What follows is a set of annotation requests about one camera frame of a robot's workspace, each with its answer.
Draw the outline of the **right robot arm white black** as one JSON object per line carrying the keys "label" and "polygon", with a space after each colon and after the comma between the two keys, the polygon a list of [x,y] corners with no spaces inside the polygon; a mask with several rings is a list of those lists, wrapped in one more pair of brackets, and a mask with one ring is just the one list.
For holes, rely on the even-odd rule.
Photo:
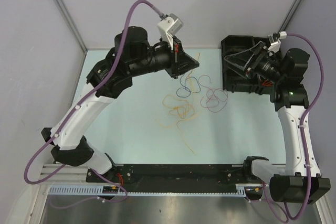
{"label": "right robot arm white black", "polygon": [[291,48],[282,55],[269,51],[264,40],[235,38],[222,42],[223,88],[230,92],[267,94],[280,119],[286,162],[284,168],[268,158],[248,156],[243,179],[262,180],[274,201],[313,204],[331,187],[314,158],[308,127],[309,100],[302,84],[309,54]]}

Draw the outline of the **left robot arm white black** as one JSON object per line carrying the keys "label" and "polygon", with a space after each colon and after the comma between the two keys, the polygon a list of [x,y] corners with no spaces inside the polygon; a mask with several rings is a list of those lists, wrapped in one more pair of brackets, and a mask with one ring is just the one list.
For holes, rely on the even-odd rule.
{"label": "left robot arm white black", "polygon": [[160,39],[150,46],[144,28],[131,26],[123,30],[115,36],[114,47],[106,57],[88,73],[76,104],[58,125],[42,130],[45,141],[53,146],[54,160],[72,167],[87,166],[103,181],[112,181],[116,175],[113,160],[87,141],[87,129],[109,104],[133,85],[134,77],[165,70],[171,78],[177,79],[199,65],[183,50],[176,36],[172,45]]}

